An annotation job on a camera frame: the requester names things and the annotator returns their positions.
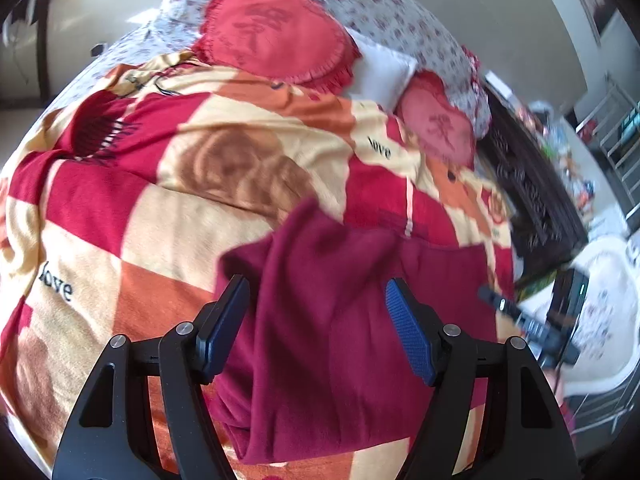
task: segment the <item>bed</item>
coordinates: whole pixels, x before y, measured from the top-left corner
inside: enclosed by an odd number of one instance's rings
[[[154,56],[177,52],[190,46],[198,37],[198,28],[208,1],[163,0],[157,17],[115,43],[56,97],[43,116],[27,133],[21,144],[21,149],[24,149],[29,142],[33,142],[42,121],[46,121],[46,117],[50,117],[52,111],[73,105],[78,99],[85,96],[98,80],[103,80],[101,78],[109,73],[114,66],[123,63],[128,65],[144,64]],[[474,59],[430,12],[413,0],[317,1],[343,25],[369,36],[379,44],[414,56],[418,60],[419,70],[435,72],[442,79],[451,104],[469,118],[476,137],[484,136],[489,127],[490,112],[486,95],[478,81]],[[14,157],[19,157],[19,153],[20,148]],[[11,164],[15,164],[15,160],[12,162],[10,159],[8,166]],[[466,178],[471,183],[472,176],[470,172],[467,173],[461,172],[458,176],[461,184]],[[482,190],[481,194],[485,193],[485,188],[480,187],[480,189]],[[495,197],[496,194],[490,190],[486,200],[495,205]],[[499,208],[492,208],[488,205],[487,207],[490,210],[489,215],[493,215],[491,218],[498,226],[496,232],[502,232],[498,235],[495,235],[494,232],[493,236],[498,238],[503,236],[502,246],[510,259],[511,248],[507,223],[504,218],[500,218]],[[492,234],[488,234],[488,240],[491,239],[491,236]],[[469,238],[469,243],[472,242],[478,243],[481,242],[481,239]],[[4,319],[0,320],[2,326],[7,325],[6,319],[11,314],[11,312],[2,312],[4,316]],[[470,418],[468,439],[473,439],[481,415],[479,417],[476,413]],[[30,437],[30,432],[24,431],[17,418],[11,419],[10,426],[14,433],[20,435],[19,440],[23,447],[27,449],[31,444],[30,456],[39,462],[41,468],[50,475],[55,445],[53,447],[43,446],[40,443],[34,446],[35,443]],[[374,469],[378,471],[376,478],[392,478],[404,460],[407,449],[408,440],[404,439],[382,444],[372,449],[302,461],[294,465],[281,463],[270,466],[242,466],[234,460],[234,450],[229,443],[227,442],[225,445],[225,451],[232,460],[234,468],[237,469],[238,477],[248,480],[302,478],[302,476],[305,478],[346,479],[359,478],[361,475],[373,478],[371,471]],[[465,454],[461,454],[459,458],[461,468],[470,461],[472,453],[473,450],[469,448]]]

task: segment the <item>dark wooden furniture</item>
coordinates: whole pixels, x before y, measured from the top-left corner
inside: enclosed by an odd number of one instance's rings
[[[587,233],[564,185],[523,124],[489,88],[492,125],[478,142],[498,183],[516,208],[513,245],[524,258],[518,285],[568,262],[587,244]]]

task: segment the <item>black robotic device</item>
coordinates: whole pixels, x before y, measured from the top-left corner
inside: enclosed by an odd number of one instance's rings
[[[248,303],[247,280],[234,276],[193,322],[139,342],[114,336],[71,413],[53,480],[234,480],[200,385],[222,371]],[[523,339],[473,339],[443,324],[403,280],[389,282],[386,304],[414,372],[435,388],[397,480],[452,477],[476,378],[488,378],[479,447],[473,464],[454,478],[580,478],[558,404]],[[160,464],[148,376],[160,377],[179,474]]]

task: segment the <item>heart-shaped pillow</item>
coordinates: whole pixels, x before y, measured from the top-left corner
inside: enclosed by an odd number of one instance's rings
[[[344,27],[313,0],[211,0],[192,50],[209,64],[339,94],[360,57]]]

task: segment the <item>floor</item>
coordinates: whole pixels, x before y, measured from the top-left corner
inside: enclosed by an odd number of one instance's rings
[[[0,110],[0,168],[41,113],[42,110],[39,108]]]

